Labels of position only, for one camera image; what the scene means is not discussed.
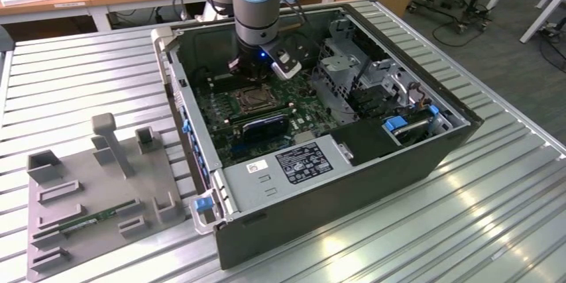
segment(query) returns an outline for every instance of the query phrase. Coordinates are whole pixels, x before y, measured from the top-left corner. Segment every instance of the blue drive latch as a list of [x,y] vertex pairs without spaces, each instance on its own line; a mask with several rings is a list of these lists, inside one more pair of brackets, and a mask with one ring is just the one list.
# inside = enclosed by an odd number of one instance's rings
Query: blue drive latch
[[400,116],[395,116],[386,120],[386,128],[390,132],[402,128],[403,126],[407,126],[407,124],[407,121]]
[[198,212],[204,212],[214,208],[212,197],[199,198],[195,201],[195,208]]

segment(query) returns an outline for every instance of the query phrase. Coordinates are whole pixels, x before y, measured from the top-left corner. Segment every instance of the green circuit board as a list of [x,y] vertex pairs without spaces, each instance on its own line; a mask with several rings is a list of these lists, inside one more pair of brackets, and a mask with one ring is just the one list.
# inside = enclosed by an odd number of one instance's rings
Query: green circuit board
[[[288,81],[272,76],[262,84],[222,92],[210,84],[195,88],[195,97],[224,166],[284,149],[339,126],[307,76]],[[290,120],[287,132],[267,141],[242,144],[244,125],[279,115]]]

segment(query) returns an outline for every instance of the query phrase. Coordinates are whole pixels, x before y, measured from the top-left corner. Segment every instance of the metal bracket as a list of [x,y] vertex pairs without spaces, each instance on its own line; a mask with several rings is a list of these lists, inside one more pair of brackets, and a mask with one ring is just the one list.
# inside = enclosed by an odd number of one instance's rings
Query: metal bracket
[[161,75],[163,84],[168,83],[166,66],[161,59],[161,53],[167,51],[167,47],[175,39],[171,27],[155,28],[151,31],[151,44],[153,45],[153,52],[156,54],[159,73]]
[[215,189],[212,188],[212,189],[207,190],[206,192],[203,192],[199,196],[195,196],[195,197],[190,198],[190,200],[188,200],[188,209],[191,210],[192,222],[195,223],[195,230],[202,235],[207,235],[207,234],[212,233],[214,227],[224,222],[224,220],[220,219],[220,220],[215,220],[215,222],[212,222],[212,223],[207,223],[200,218],[200,214],[196,211],[196,201],[199,199],[210,198],[214,194],[214,191],[215,191]]

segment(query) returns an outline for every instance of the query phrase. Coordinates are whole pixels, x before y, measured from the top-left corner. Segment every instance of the sticker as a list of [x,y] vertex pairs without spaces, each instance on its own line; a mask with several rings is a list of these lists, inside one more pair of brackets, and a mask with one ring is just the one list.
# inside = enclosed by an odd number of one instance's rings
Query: sticker
[[291,184],[299,184],[334,168],[315,142],[275,156]]
[[57,3],[56,5],[53,5],[56,8],[65,8],[65,7],[79,7],[79,6],[84,6],[85,3]]
[[260,160],[258,162],[252,162],[246,167],[247,167],[247,172],[250,172],[250,173],[259,172],[260,170],[263,170],[268,167],[267,161]]

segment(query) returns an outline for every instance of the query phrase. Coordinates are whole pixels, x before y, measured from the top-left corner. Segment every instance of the gray floor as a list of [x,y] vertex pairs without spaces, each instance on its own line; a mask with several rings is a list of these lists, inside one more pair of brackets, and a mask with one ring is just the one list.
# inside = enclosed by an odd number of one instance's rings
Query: gray floor
[[[519,37],[541,14],[534,8],[539,0],[501,0],[491,12],[494,22],[486,32],[466,47],[451,48],[434,40],[432,30],[450,21],[436,13],[419,8],[406,14],[411,27],[462,64],[483,83],[557,137],[566,143],[566,74],[542,58],[539,37],[527,44]],[[566,15],[558,9],[550,21],[557,22]],[[451,28],[443,28],[436,36],[449,43],[463,43],[477,34],[470,30],[458,35]],[[563,60],[543,46],[547,57],[562,64]]]

